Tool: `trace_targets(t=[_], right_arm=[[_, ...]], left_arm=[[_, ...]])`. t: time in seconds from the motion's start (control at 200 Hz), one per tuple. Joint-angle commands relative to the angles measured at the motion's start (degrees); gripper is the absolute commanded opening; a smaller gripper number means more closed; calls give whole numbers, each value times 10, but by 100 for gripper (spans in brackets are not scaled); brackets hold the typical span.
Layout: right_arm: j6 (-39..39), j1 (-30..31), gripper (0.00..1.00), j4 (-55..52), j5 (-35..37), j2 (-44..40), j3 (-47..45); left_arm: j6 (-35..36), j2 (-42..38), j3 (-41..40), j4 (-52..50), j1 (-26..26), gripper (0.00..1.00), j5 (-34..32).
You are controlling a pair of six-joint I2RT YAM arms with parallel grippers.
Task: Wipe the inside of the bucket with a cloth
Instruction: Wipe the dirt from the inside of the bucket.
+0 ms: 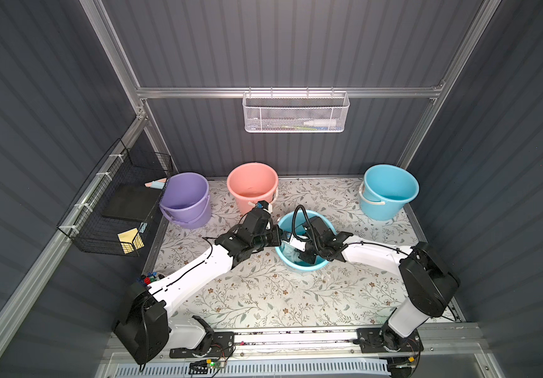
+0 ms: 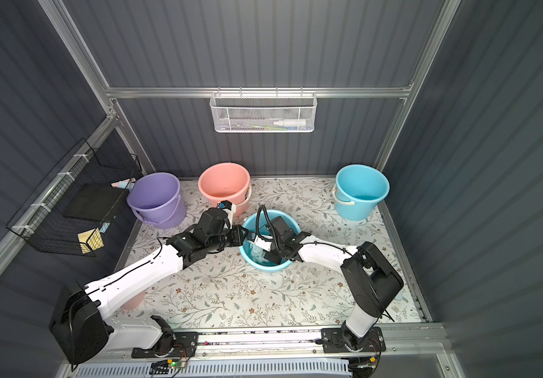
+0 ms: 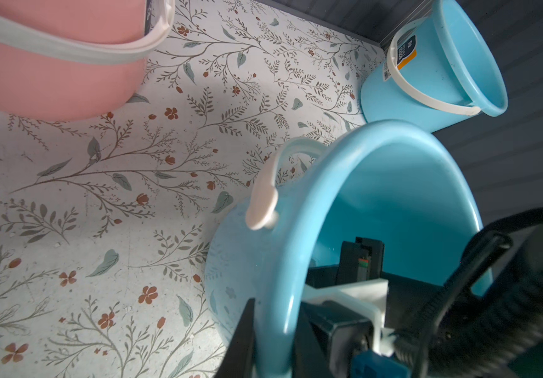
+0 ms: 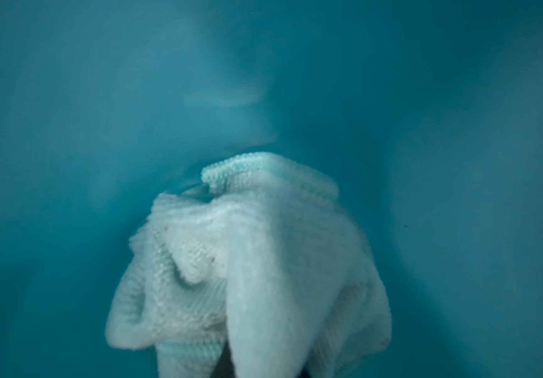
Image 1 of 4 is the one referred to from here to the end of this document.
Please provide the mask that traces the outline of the light green cloth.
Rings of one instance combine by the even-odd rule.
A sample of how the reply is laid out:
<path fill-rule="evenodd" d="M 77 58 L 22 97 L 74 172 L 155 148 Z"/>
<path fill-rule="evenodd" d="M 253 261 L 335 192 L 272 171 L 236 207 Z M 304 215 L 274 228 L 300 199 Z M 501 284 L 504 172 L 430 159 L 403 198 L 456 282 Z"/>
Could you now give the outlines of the light green cloth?
<path fill-rule="evenodd" d="M 316 264 L 315 259 L 312 261 L 302 260 L 301 253 L 286 253 L 284 250 L 284 243 L 280 247 L 280 252 L 289 263 L 293 263 L 296 266 L 309 267 Z"/>

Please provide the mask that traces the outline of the blue bucket with label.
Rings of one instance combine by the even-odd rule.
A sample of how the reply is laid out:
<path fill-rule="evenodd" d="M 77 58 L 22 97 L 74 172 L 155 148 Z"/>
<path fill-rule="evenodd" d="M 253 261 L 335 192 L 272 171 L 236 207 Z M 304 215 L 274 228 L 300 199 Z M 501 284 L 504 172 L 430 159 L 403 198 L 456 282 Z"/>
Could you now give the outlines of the blue bucket with label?
<path fill-rule="evenodd" d="M 334 225 L 322 214 L 319 214 L 313 210 L 308 209 L 307 215 L 312 220 L 313 217 L 319 217 L 324 224 L 333 232 L 337 233 L 336 228 L 334 228 Z M 279 228 L 284 232 L 292 232 L 292 220 L 293 220 L 293 213 L 286 214 L 283 217 L 279 219 L 278 226 Z M 299 236 L 303 236 L 305 234 L 303 224 L 305 222 L 304 215 L 302 212 L 299 212 L 297 215 L 297 221 L 296 221 L 296 227 L 297 227 L 297 234 Z M 329 261 L 317 257 L 314 264 L 308 264 L 305 261 L 302 261 L 299 258 L 299 254 L 297 251 L 291 247 L 289 244 L 282 244 L 280 247 L 276 247 L 276 252 L 279 255 L 279 258 L 281 258 L 282 261 L 284 261 L 287 266 L 289 266 L 292 269 L 295 269 L 297 271 L 301 272 L 313 272 L 316 270 L 320 270 L 324 267 L 326 267 L 329 264 Z"/>

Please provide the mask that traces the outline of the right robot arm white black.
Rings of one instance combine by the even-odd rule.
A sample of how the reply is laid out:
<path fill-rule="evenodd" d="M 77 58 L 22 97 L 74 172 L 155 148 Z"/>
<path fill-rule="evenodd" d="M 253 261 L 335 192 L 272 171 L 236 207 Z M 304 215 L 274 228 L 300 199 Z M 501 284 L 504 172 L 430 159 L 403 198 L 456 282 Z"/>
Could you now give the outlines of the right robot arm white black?
<path fill-rule="evenodd" d="M 320 217 L 291 224 L 288 243 L 299 259 L 317 258 L 363 264 L 401 277 L 408 296 L 391 313 L 380 330 L 359 338 L 361 346 L 399 352 L 410 344 L 419 326 L 443 315 L 460 287 L 460 279 L 430 244 L 393 246 L 377 243 L 351 232 L 335 233 Z"/>

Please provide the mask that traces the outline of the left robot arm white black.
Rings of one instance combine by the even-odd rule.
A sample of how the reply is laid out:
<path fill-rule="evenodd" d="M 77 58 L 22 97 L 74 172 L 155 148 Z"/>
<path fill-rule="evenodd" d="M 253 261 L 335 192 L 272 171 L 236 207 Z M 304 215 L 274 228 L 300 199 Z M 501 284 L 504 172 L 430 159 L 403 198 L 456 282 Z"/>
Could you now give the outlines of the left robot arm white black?
<path fill-rule="evenodd" d="M 281 234 L 269 210 L 252 208 L 239 224 L 213 239 L 201 256 L 172 275 L 129 286 L 112 326 L 114 335 L 140 366 L 165 347 L 207 354 L 214 340 L 212 327 L 199 316 L 173 319 L 175 309 L 251 255 L 280 246 Z"/>

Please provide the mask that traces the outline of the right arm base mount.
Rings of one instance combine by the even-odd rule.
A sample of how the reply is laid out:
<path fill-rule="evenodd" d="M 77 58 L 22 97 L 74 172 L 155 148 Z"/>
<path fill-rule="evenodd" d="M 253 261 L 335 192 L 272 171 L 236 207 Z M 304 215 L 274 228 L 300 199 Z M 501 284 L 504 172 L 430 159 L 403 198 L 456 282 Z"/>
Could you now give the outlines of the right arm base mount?
<path fill-rule="evenodd" d="M 401 337 L 386 327 L 367 327 L 356 329 L 353 343 L 363 353 L 406 353 L 418 354 L 424 351 L 422 340 L 417 330 L 409 337 Z"/>

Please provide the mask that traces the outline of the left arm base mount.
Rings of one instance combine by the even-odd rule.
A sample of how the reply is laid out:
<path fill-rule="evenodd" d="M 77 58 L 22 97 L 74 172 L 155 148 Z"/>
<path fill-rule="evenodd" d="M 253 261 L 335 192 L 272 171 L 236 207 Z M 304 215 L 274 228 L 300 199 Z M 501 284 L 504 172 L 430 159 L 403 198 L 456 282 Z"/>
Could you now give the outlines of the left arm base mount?
<path fill-rule="evenodd" d="M 168 327 L 169 358 L 222 357 L 235 346 L 234 332 L 215 331 L 196 315 L 170 318 Z"/>

